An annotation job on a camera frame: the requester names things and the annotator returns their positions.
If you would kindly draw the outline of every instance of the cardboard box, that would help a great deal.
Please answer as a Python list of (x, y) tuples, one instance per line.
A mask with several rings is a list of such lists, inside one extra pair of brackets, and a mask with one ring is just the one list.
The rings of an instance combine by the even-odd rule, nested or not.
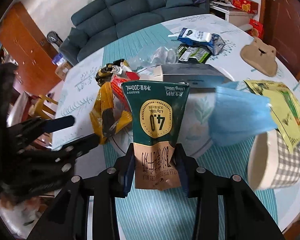
[(258, 3), (251, 0), (233, 0), (233, 5), (247, 13), (257, 14)]
[(209, 64), (168, 64), (152, 67), (152, 69), (152, 75), (140, 75), (140, 80), (184, 82), (191, 88), (216, 88), (231, 81)]
[(72, 66), (66, 62), (56, 68), (55, 73), (58, 77), (60, 77), (63, 81), (66, 79), (67, 72), (71, 69)]

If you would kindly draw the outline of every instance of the screw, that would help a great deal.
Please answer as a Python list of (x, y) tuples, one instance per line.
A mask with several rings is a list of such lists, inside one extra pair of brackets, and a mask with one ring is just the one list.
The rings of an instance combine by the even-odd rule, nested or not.
[(206, 170), (203, 167), (197, 167), (197, 173), (204, 173)]
[(239, 175), (233, 175), (232, 179), (236, 182), (241, 181), (241, 177)]
[(61, 168), (61, 171), (62, 171), (62, 172), (67, 172), (67, 171), (69, 171), (69, 169), (71, 169), (71, 164), (70, 164), (70, 163), (67, 163), (67, 164), (65, 164), (65, 165)]
[(73, 183), (76, 183), (76, 182), (78, 182), (80, 180), (80, 177), (79, 176), (73, 176), (72, 178), (71, 178), (71, 181), (73, 182)]
[(109, 168), (109, 169), (107, 169), (107, 172), (109, 173), (109, 174), (113, 174), (113, 173), (115, 173), (117, 170), (114, 168), (114, 167), (111, 167), (111, 168)]
[(73, 148), (74, 148), (73, 146), (68, 146), (68, 147), (65, 149), (65, 151), (66, 151), (66, 152), (70, 152), (70, 151), (73, 150)]

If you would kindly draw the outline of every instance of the paper cup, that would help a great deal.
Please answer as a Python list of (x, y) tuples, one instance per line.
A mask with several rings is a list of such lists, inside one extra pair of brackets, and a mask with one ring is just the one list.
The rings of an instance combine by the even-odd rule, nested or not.
[(248, 162), (251, 189), (288, 187), (300, 181), (300, 148), (291, 154), (281, 136), (272, 130), (255, 137)]

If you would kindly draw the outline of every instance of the gray sofa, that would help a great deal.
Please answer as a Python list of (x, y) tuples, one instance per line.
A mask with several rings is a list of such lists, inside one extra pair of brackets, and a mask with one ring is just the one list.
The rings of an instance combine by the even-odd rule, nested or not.
[(59, 51), (72, 64), (123, 36), (185, 16), (209, 13), (209, 0), (198, 6), (166, 7), (166, 0), (94, 0), (72, 17), (75, 29)]

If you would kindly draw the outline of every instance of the yellow plastic packet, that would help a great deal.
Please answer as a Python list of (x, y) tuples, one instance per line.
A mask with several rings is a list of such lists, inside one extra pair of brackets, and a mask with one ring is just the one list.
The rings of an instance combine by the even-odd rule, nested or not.
[(127, 111), (123, 111), (119, 120), (115, 121), (113, 108), (111, 85), (110, 82), (106, 82), (100, 88), (93, 109), (90, 112), (93, 131), (100, 137), (100, 144), (104, 144), (107, 138), (117, 134), (132, 122), (132, 115)]
[(300, 103), (282, 82), (245, 80), (258, 95), (270, 98), (271, 115), (288, 147), (293, 152), (300, 142)]

